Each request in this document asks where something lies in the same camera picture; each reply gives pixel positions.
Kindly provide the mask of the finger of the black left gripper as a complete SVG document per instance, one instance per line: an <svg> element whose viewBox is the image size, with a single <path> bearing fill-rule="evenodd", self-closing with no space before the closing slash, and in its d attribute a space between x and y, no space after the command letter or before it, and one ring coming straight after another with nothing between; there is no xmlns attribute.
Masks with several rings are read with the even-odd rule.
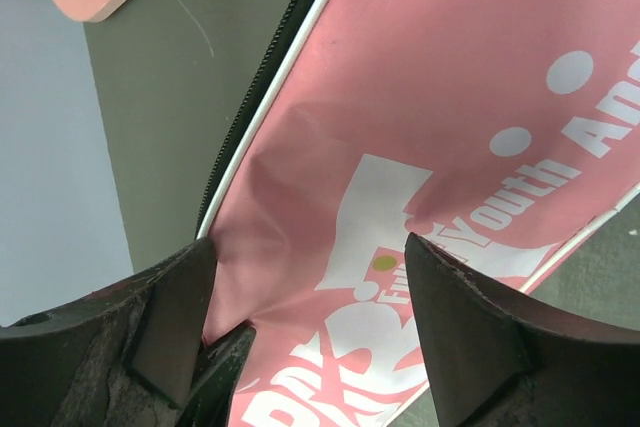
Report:
<svg viewBox="0 0 640 427"><path fill-rule="evenodd" d="M178 426L226 427L233 395L247 361L256 330L240 324L197 358L191 391Z"/></svg>

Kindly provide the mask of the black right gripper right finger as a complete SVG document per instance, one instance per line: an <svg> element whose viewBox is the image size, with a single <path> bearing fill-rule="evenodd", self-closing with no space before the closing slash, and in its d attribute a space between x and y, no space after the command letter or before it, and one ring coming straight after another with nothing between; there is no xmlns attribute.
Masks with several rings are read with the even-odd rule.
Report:
<svg viewBox="0 0 640 427"><path fill-rule="evenodd" d="M440 425L638 425L637 331L540 302L416 234L404 258Z"/></svg>

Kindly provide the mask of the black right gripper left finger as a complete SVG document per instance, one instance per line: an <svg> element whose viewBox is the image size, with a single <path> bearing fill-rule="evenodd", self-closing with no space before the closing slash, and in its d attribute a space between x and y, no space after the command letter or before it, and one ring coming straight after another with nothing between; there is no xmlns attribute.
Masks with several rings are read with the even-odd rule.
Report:
<svg viewBox="0 0 640 427"><path fill-rule="evenodd" d="M1 330L4 426L173 426L216 272L200 239L159 264Z"/></svg>

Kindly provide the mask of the pink racket bag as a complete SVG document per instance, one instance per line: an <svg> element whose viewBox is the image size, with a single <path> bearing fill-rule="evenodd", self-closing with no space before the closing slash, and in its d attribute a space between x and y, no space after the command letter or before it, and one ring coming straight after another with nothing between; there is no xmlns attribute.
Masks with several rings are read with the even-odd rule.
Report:
<svg viewBox="0 0 640 427"><path fill-rule="evenodd" d="M234 426L385 426L429 385L416 233L522 292L639 196L639 0L314 0L198 233Z"/></svg>

